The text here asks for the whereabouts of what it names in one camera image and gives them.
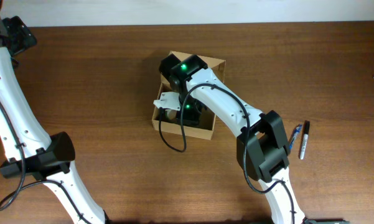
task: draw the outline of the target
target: wooden table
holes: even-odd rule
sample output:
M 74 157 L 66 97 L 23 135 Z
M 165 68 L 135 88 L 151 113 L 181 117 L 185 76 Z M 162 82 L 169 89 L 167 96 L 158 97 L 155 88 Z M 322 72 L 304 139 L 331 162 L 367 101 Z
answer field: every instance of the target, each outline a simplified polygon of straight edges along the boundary
M 119 222 L 221 222 L 271 216 L 236 161 L 232 133 L 165 147 L 151 116 L 158 65 L 177 50 L 227 60 L 226 84 L 277 111 L 287 135 L 311 121 L 306 157 L 290 176 L 309 218 L 374 224 L 374 22 L 32 29 L 19 84 L 49 134 L 66 131 L 92 197 Z M 181 137 L 166 134 L 181 146 Z M 0 165 L 4 151 L 0 142 Z M 0 200 L 18 179 L 0 175 Z M 71 223 L 46 187 L 22 192 L 0 223 Z

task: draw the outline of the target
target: cable clip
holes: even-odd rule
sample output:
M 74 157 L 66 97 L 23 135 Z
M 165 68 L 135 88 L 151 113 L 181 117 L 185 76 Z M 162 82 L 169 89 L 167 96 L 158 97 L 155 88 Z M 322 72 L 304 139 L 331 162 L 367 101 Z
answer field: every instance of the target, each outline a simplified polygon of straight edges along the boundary
M 83 216 L 85 216 L 84 213 L 81 213 L 80 215 L 78 215 L 78 217 L 79 217 L 79 221 L 82 220 L 82 217 L 83 217 Z
M 25 143 L 20 143 L 20 144 L 15 145 L 15 147 L 17 149 L 21 149 L 21 147 L 26 147 L 26 144 Z
M 250 113 L 249 113 L 249 112 L 248 112 L 248 116 L 250 116 Z M 245 115 L 243 115 L 243 116 L 242 116 L 242 118 L 245 118 L 245 119 L 246 119 L 246 116 L 245 116 Z

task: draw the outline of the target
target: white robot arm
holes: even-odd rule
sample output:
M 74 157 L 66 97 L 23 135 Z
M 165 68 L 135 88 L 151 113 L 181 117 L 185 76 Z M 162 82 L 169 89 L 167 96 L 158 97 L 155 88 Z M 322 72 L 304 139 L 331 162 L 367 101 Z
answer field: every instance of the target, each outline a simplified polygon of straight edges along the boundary
M 0 22 L 0 34 L 5 34 L 0 35 L 0 138 L 7 157 L 0 167 L 2 175 L 5 178 L 22 176 L 23 172 L 23 176 L 33 175 L 38 180 L 36 183 L 46 185 L 58 197 L 74 223 L 108 223 L 104 210 L 94 202 L 78 175 L 75 150 L 69 136 L 60 133 L 50 137 L 33 115 L 3 41 L 11 38 L 4 28 L 10 25 Z M 24 24 L 11 28 L 31 36 Z
M 247 104 L 229 90 L 208 68 L 198 56 L 193 55 L 183 62 L 180 62 L 174 55 L 165 58 L 160 67 L 163 76 L 169 81 L 173 90 L 179 93 L 179 98 L 173 101 L 166 98 L 157 100 L 154 104 L 158 108 L 170 108 L 172 110 L 185 110 L 184 101 L 188 93 L 192 98 L 210 108 L 231 130 L 238 140 L 237 154 L 238 162 L 243 167 L 243 151 L 245 150 L 245 135 L 250 132 L 247 145 L 247 166 L 249 176 L 258 180 L 261 187 L 267 190 L 279 180 L 289 189 L 281 185 L 275 185 L 272 190 L 266 193 L 266 198 L 272 212 L 272 219 L 275 224 L 292 223 L 291 200 L 294 205 L 293 224 L 303 222 L 304 213 L 299 208 L 289 180 L 289 162 L 287 159 L 290 153 L 286 133 L 281 118 L 274 112 L 265 115 L 260 110 Z M 218 88 L 227 91 L 231 95 L 220 91 Z M 239 102 L 245 107 L 248 113 L 250 128 L 247 129 L 247 119 Z M 265 133 L 261 139 L 257 139 L 258 132 Z

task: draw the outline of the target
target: marker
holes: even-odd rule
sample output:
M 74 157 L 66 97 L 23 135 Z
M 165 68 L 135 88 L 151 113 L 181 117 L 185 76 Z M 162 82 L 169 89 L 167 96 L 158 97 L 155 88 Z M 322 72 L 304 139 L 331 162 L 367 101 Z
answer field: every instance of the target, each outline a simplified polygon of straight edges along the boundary
M 307 141 L 309 139 L 309 130 L 310 130 L 310 121 L 306 121 L 304 123 L 303 143 L 301 144 L 300 159 L 304 158 L 304 153 L 306 152 Z
M 303 125 L 299 124 L 299 125 L 297 125 L 297 127 L 293 130 L 292 137 L 291 137 L 291 139 L 289 140 L 289 150 L 292 150 L 292 147 L 293 147 L 294 141 L 297 139 L 297 136 L 299 135 L 299 133 L 300 133 L 302 127 L 303 127 Z

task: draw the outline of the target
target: cardboard box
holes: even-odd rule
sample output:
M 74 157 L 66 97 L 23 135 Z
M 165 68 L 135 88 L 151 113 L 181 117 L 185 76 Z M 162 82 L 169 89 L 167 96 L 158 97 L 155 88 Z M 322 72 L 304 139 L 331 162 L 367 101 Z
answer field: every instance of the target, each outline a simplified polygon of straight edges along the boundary
M 174 54 L 180 61 L 185 60 L 191 54 L 186 54 L 182 52 L 170 51 L 170 54 Z M 224 83 L 225 78 L 225 60 L 199 56 L 207 65 L 213 70 L 217 78 Z M 163 92 L 172 91 L 170 83 L 161 75 L 161 87 L 159 88 L 159 93 L 157 95 L 157 100 Z M 202 110 L 202 115 L 200 116 L 200 122 L 197 127 L 184 126 L 184 131 L 186 136 L 191 136 L 195 138 L 208 139 L 211 140 L 214 131 L 214 125 L 216 121 L 216 115 L 210 111 L 210 109 Z M 159 130 L 159 109 L 155 107 L 154 114 L 152 116 L 152 124 L 156 131 Z M 169 123 L 162 121 L 161 124 L 162 132 L 180 134 L 181 127 L 175 123 Z

